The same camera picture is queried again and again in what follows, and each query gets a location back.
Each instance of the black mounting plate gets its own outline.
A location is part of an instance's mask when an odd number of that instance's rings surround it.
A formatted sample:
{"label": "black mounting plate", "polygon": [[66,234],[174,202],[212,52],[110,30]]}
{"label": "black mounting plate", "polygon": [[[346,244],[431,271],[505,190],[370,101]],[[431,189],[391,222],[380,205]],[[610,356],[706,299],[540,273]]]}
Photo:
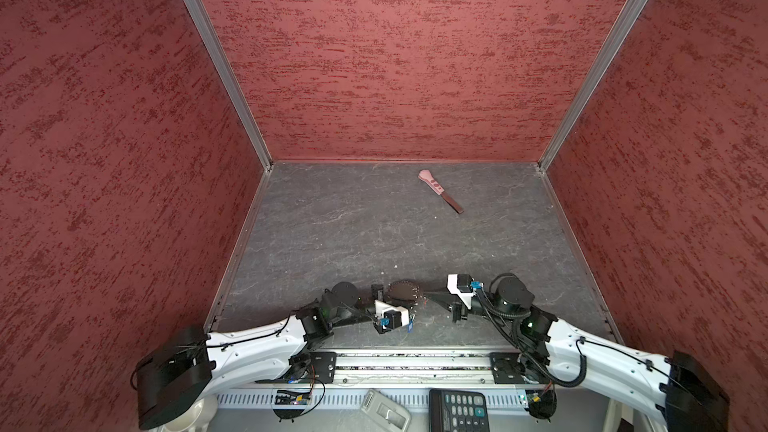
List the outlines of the black mounting plate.
{"label": "black mounting plate", "polygon": [[315,375],[325,384],[333,382],[336,374],[336,352],[310,352]]}
{"label": "black mounting plate", "polygon": [[518,367],[519,352],[491,352],[491,373],[494,384],[526,384]]}

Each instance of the gray stone floor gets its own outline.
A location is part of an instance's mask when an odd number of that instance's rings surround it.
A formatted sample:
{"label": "gray stone floor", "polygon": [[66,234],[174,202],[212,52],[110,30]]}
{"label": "gray stone floor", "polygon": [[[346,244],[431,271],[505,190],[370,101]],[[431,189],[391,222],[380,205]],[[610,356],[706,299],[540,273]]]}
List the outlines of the gray stone floor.
{"label": "gray stone floor", "polygon": [[[457,215],[417,177],[428,168],[466,210]],[[534,303],[594,334],[604,318],[568,248],[533,164],[278,163],[226,299],[220,331],[268,324],[348,281],[408,278],[425,289],[446,275],[490,281],[517,274]],[[337,329],[326,347],[495,346],[479,317],[453,324],[427,302],[412,332],[370,324]]]}

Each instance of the corner trim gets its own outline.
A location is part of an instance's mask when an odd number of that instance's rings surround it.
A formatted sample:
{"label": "corner trim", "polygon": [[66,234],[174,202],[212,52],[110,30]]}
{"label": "corner trim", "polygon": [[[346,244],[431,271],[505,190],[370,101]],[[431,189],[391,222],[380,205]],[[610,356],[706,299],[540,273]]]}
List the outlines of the corner trim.
{"label": "corner trim", "polygon": [[560,226],[565,233],[565,240],[568,242],[568,246],[571,248],[574,257],[576,257],[576,262],[578,262],[581,266],[581,271],[584,274],[584,279],[587,281],[587,286],[592,293],[592,298],[598,304],[600,312],[605,317],[606,329],[610,334],[614,336],[614,340],[617,343],[624,345],[624,340],[621,338],[621,334],[619,333],[619,329],[616,326],[616,322],[614,322],[614,318],[608,310],[608,304],[605,303],[603,293],[600,292],[600,287],[594,280],[592,269],[589,267],[587,258],[581,251],[581,245],[579,245],[578,240],[576,239],[576,235],[571,228],[571,224],[568,222],[568,216],[565,215],[565,210],[563,210],[557,194],[554,193],[554,187],[552,187],[552,182],[549,181],[549,177],[547,176],[546,172],[542,172],[542,182],[544,183],[544,190],[546,191],[550,202],[552,202],[554,212],[558,215],[558,221],[560,221]]}
{"label": "corner trim", "polygon": [[246,246],[248,245],[248,239],[250,238],[251,231],[254,230],[256,216],[259,215],[259,208],[261,207],[261,202],[264,200],[264,195],[266,194],[266,184],[270,179],[271,173],[272,172],[270,170],[264,169],[261,180],[259,180],[259,186],[256,188],[254,200],[250,204],[248,215],[245,216],[243,227],[240,229],[240,234],[237,236],[237,241],[235,242],[235,246],[232,249],[232,255],[226,264],[224,275],[222,276],[221,283],[219,283],[219,288],[216,291],[214,303],[210,306],[208,317],[205,319],[204,330],[206,332],[216,331],[217,329],[219,317],[221,316],[221,313],[224,310],[224,306],[226,304],[226,297],[230,294],[232,283],[235,280],[237,267],[240,265],[240,260],[243,258],[243,254],[245,252]]}
{"label": "corner trim", "polygon": [[237,115],[240,117],[240,121],[243,123],[243,128],[248,134],[251,145],[256,150],[259,160],[261,160],[262,167],[265,171],[271,170],[272,156],[270,156],[270,152],[266,148],[264,138],[254,119],[254,114],[251,113],[248,101],[246,101],[243,90],[240,88],[235,73],[232,71],[232,65],[226,58],[224,48],[221,46],[221,42],[219,42],[218,35],[216,35],[214,24],[210,22],[210,17],[208,17],[208,13],[205,11],[203,1],[184,0],[184,4],[187,5],[187,10],[192,16],[192,21],[197,27],[197,32],[200,33],[205,48],[208,49],[210,59],[216,66],[216,71],[219,73],[219,77],[224,84],[226,92],[230,96],[230,100],[237,111]]}
{"label": "corner trim", "polygon": [[552,135],[552,140],[550,140],[542,158],[538,161],[538,165],[543,171],[546,172],[563,143],[565,143],[565,139],[568,137],[576,120],[581,115],[587,102],[589,102],[592,93],[603,78],[605,71],[608,70],[610,63],[613,62],[614,57],[616,57],[621,48],[621,44],[624,43],[629,31],[638,20],[640,12],[643,11],[647,2],[648,0],[627,0],[624,3],[624,7],[621,9],[618,17],[616,17],[616,21],[610,28],[610,32],[608,32],[600,52],[598,52],[598,56],[595,57],[592,67],[581,83],[581,88],[576,92],[576,96],[565,112],[558,129]]}

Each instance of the metal frame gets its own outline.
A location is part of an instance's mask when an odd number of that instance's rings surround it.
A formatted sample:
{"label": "metal frame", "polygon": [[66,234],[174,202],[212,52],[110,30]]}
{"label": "metal frame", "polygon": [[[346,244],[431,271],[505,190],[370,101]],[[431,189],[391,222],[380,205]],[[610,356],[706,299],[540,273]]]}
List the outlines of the metal frame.
{"label": "metal frame", "polygon": [[[457,389],[539,389],[545,384],[495,384],[491,352],[512,348],[331,348],[337,353],[333,382],[328,388],[424,387]],[[236,389],[272,388],[274,384],[243,384]]]}
{"label": "metal frame", "polygon": [[648,0],[627,0],[624,3],[624,7],[610,28],[610,32],[605,38],[600,52],[598,52],[598,56],[595,57],[592,67],[581,83],[581,88],[576,92],[576,97],[574,97],[570,107],[565,112],[560,126],[552,136],[547,149],[544,150],[542,158],[538,161],[539,167],[544,172],[552,164],[552,161],[576,123],[576,119],[579,118],[590,97],[592,97],[592,93],[603,78],[605,71],[608,70],[610,63],[613,62],[616,53],[621,48],[621,44],[624,43],[624,39],[627,38],[629,31],[638,20],[640,12],[642,12],[647,2]]}
{"label": "metal frame", "polygon": [[608,305],[605,303],[603,293],[600,292],[600,287],[594,280],[592,269],[587,263],[587,258],[584,256],[584,252],[581,250],[581,245],[579,245],[578,240],[576,239],[576,235],[571,228],[571,223],[568,222],[568,216],[565,215],[565,210],[563,210],[560,200],[558,199],[558,195],[554,192],[552,182],[549,181],[549,177],[547,176],[546,172],[542,172],[542,181],[544,183],[544,190],[546,191],[550,202],[552,202],[554,212],[557,214],[558,220],[560,221],[560,226],[562,227],[563,233],[565,234],[565,240],[568,242],[568,246],[571,248],[571,252],[573,253],[574,257],[576,257],[576,262],[581,265],[581,271],[584,274],[584,278],[587,281],[587,286],[592,293],[592,299],[594,299],[595,303],[600,307],[600,312],[605,317],[606,329],[609,334],[613,335],[613,340],[615,342],[624,345],[624,340],[621,338],[621,334],[616,327],[616,322],[614,322],[614,318],[608,310]]}
{"label": "metal frame", "polygon": [[243,258],[245,247],[250,238],[250,232],[254,229],[256,216],[259,214],[259,208],[264,200],[264,195],[266,195],[266,184],[270,179],[270,175],[272,175],[272,170],[264,169],[264,173],[261,175],[261,180],[259,180],[259,186],[256,188],[254,200],[250,204],[250,209],[248,209],[248,215],[245,216],[243,227],[240,229],[240,234],[237,235],[237,241],[232,249],[232,255],[230,255],[230,260],[226,264],[224,276],[222,276],[221,283],[219,283],[219,288],[216,291],[214,303],[211,305],[208,317],[205,319],[205,331],[211,332],[216,331],[217,329],[218,317],[221,316],[221,312],[224,310],[226,296],[230,293],[237,267],[240,265],[240,260]]}
{"label": "metal frame", "polygon": [[232,71],[232,65],[226,58],[224,48],[221,46],[219,37],[214,29],[214,24],[210,22],[210,17],[208,17],[208,13],[205,11],[203,1],[184,0],[184,4],[187,5],[187,10],[192,16],[197,32],[200,33],[205,48],[208,49],[210,59],[216,66],[216,71],[219,73],[226,92],[230,95],[232,105],[235,107],[237,115],[243,123],[243,128],[248,134],[256,154],[259,156],[259,160],[261,160],[262,167],[265,171],[272,170],[272,156],[270,156],[270,152],[266,148],[264,138],[259,131],[259,127],[256,125],[254,114],[251,113],[248,101],[246,101],[243,90],[240,88],[235,73]]}

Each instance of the pink knife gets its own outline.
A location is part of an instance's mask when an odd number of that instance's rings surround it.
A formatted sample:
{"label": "pink knife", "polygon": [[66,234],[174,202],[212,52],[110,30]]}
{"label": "pink knife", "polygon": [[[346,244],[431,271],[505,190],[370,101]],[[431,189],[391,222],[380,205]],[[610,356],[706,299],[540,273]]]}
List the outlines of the pink knife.
{"label": "pink knife", "polygon": [[429,172],[429,170],[425,168],[418,173],[418,177],[424,182],[427,182],[427,185],[435,191],[435,194],[441,196],[449,206],[453,207],[453,210],[455,210],[457,214],[464,212],[464,209],[459,204],[457,204],[455,200],[453,200],[453,197],[449,196],[443,187],[440,187],[440,184],[438,184],[435,178],[432,177],[432,174]]}

